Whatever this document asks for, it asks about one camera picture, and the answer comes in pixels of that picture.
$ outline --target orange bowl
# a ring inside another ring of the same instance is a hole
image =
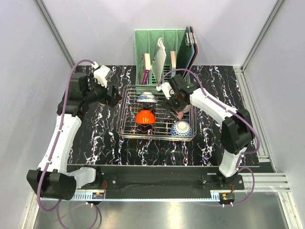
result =
[[[135,122],[140,124],[154,124],[156,122],[156,118],[151,111],[141,110],[137,114]]]

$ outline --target blue and white bowl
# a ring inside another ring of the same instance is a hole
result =
[[[138,103],[157,103],[157,97],[154,96],[151,92],[144,92],[139,95]]]
[[[171,127],[172,136],[192,136],[192,128],[186,121],[177,121]]]

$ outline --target green plastic dish rack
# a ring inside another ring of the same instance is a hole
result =
[[[142,55],[144,53],[149,53],[151,61],[153,61],[154,50],[160,37],[163,37],[163,43],[166,51],[163,75],[171,70],[171,51],[176,51],[176,53],[178,53],[184,32],[185,30],[135,30],[134,49],[135,62],[137,66],[136,85],[139,85],[138,74],[142,61]],[[147,84],[157,84],[152,71],[150,71]]]

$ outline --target book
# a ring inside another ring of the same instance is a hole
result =
[[[139,70],[139,84],[147,84],[150,70],[151,70],[150,55],[149,53],[144,53],[142,56],[141,66]]]
[[[171,51],[171,70],[176,69],[176,51]]]
[[[165,46],[163,44],[163,38],[160,37],[158,39],[152,61],[152,73],[157,83],[159,83],[159,81],[161,80],[165,59],[166,59]]]

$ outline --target metal floor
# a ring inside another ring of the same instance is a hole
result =
[[[246,197],[237,193],[239,202]],[[45,201],[46,207],[55,201]],[[60,205],[61,216],[79,201],[65,201]],[[102,223],[98,219],[94,229],[287,229],[279,197],[276,193],[254,193],[243,205],[222,208],[207,207],[202,203],[186,202],[103,202],[98,205]],[[82,206],[62,219],[70,229],[88,228],[95,218],[95,211]],[[62,229],[56,220],[56,211],[39,210],[35,229]]]

